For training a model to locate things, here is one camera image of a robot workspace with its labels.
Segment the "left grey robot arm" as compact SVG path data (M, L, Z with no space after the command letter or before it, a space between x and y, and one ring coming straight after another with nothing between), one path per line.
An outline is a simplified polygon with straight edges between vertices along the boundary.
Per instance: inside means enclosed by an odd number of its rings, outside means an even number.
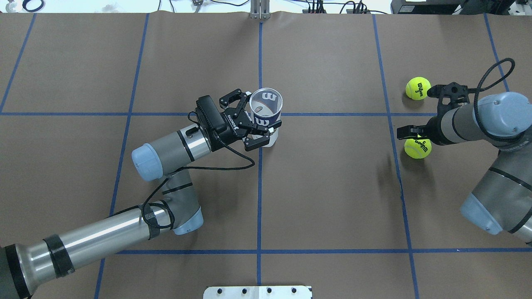
M196 105L197 119L191 125L132 151L139 176L158 180L155 191L162 199L151 202L148 196L137 206L31 246L2 247L2 299L30 299L40 285L130 246L167 231L184 235L199 229L204 219L189 172L191 163L221 148L229 150L238 140L245 151L270 144L282 124L283 98L272 88L253 93L236 89L220 98L219 108L208 95Z

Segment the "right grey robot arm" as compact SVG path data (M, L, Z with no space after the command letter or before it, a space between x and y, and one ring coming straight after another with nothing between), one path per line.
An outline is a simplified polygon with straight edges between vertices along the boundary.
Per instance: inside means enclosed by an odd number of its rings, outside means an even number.
M471 223L497 235L505 231L531 245L531 103L516 92L488 95L473 103L476 89L436 85L437 115L425 125L397 129L399 140L428 139L445 146L484 140L498 155L460 208Z

